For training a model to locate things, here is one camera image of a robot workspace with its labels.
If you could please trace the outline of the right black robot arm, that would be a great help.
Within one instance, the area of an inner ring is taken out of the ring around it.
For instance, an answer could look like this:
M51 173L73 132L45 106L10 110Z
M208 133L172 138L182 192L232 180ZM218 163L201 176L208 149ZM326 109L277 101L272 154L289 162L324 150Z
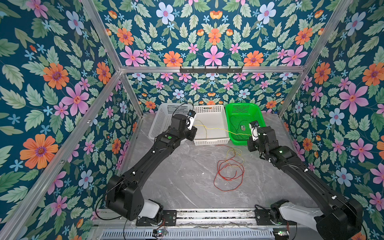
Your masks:
M360 232L363 225L363 206L355 199L348 200L318 178L287 146L281 146L271 127L250 123L251 137L248 150L258 151L260 158L290 176L317 204L307 208L279 200L270 207L272 223L295 222L315 230L324 240L349 240Z

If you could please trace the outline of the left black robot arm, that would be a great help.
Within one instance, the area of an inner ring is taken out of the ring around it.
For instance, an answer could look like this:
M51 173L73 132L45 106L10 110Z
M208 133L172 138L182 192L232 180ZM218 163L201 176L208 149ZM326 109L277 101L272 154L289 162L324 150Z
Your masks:
M171 125L159 134L150 150L132 168L121 176L114 175L107 184L106 207L116 214L133 221L147 218L158 224L163 218L164 207L152 200L145 200L142 188L148 178L168 158L183 140L193 141L197 128L193 126L196 112L175 114Z

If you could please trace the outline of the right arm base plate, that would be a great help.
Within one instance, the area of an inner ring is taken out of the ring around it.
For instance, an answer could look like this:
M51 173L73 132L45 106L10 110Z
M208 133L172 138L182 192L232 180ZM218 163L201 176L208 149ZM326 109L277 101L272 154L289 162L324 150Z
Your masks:
M255 209L255 220L259 226L295 226L296 223L286 220L273 220L269 210Z

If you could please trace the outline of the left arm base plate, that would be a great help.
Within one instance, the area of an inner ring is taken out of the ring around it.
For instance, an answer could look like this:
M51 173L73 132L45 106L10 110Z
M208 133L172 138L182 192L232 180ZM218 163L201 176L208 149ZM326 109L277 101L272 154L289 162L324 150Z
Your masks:
M138 227L160 227L160 226L170 226L174 227L177 221L176 210L161 210L157 213L154 218L142 217L137 219L136 226Z

